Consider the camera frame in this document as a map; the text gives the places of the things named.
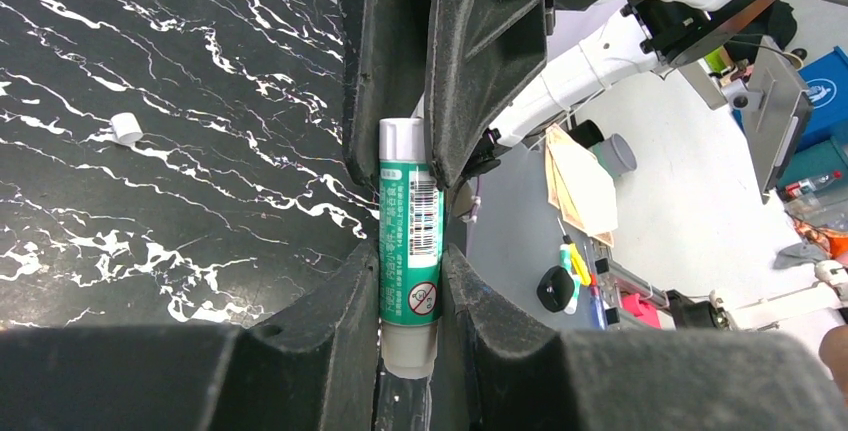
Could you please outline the green white glue stick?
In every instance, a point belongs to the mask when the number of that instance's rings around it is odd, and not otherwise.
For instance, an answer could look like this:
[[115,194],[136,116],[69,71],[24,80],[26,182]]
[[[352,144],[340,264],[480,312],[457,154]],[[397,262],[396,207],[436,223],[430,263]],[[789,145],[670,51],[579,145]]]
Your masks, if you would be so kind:
[[391,374],[430,376],[438,350],[444,194],[426,163],[421,118],[379,123],[380,346]]

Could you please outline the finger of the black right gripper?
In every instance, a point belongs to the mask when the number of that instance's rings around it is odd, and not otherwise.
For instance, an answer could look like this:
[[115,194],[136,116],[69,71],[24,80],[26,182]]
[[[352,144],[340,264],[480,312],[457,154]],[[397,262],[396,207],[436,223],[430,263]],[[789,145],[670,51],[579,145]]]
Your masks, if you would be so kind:
[[379,122],[412,114],[424,88],[431,0],[337,0],[344,32],[343,160],[373,187]]
[[484,131],[546,62],[544,0],[431,0],[425,147],[446,190]]

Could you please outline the white glue stick cap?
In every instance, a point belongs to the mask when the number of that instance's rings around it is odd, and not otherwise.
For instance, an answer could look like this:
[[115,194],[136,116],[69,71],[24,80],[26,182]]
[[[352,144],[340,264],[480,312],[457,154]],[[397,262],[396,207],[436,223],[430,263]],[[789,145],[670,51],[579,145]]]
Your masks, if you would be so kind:
[[122,146],[132,146],[144,136],[137,117],[131,112],[115,114],[110,118],[110,126],[115,142]]

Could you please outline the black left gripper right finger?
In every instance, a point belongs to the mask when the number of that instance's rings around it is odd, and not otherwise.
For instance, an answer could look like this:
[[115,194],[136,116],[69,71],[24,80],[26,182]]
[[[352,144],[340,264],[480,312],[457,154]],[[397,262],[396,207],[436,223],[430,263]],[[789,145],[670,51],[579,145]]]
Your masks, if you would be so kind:
[[560,332],[442,257],[444,430],[843,430],[841,393],[779,333]]

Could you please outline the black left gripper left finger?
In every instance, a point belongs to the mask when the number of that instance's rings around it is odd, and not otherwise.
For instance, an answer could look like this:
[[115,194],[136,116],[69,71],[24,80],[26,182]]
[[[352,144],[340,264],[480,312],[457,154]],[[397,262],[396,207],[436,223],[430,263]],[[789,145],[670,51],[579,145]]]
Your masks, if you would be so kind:
[[377,254],[251,328],[31,328],[1,335],[5,430],[368,430]]

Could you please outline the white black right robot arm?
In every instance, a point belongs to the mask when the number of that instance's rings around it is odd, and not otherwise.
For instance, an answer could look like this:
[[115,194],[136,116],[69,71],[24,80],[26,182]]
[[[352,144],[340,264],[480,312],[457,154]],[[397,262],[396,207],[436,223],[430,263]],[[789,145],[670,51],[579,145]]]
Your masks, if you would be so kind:
[[441,189],[494,168],[562,111],[696,62],[777,0],[337,0],[343,158],[379,174],[379,124],[418,116]]

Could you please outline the monitor on arm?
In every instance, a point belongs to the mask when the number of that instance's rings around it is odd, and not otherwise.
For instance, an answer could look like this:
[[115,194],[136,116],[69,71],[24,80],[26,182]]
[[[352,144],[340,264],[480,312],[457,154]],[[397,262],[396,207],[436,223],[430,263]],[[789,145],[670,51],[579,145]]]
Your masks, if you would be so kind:
[[807,83],[790,55],[765,35],[748,81],[734,85],[727,101],[741,118],[758,193],[766,204],[812,115]]

